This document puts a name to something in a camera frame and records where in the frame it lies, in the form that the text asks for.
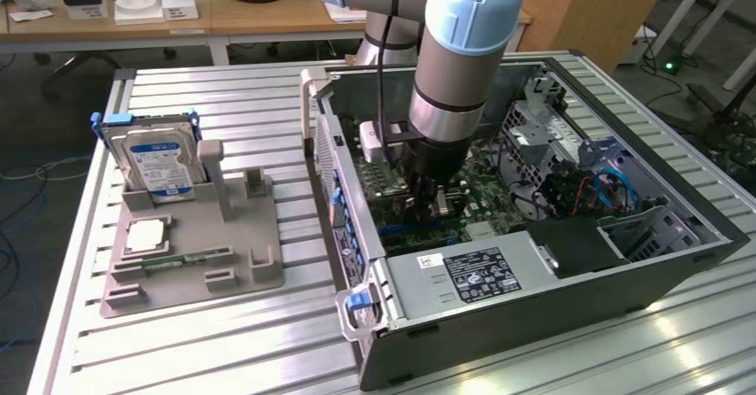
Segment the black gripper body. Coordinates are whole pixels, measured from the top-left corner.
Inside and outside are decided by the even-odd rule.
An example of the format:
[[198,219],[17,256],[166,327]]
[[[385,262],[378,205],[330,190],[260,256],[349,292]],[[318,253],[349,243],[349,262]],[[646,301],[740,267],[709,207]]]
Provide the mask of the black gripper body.
[[452,143],[418,138],[405,145],[405,173],[409,182],[428,179],[436,184],[445,184],[460,172],[470,138]]

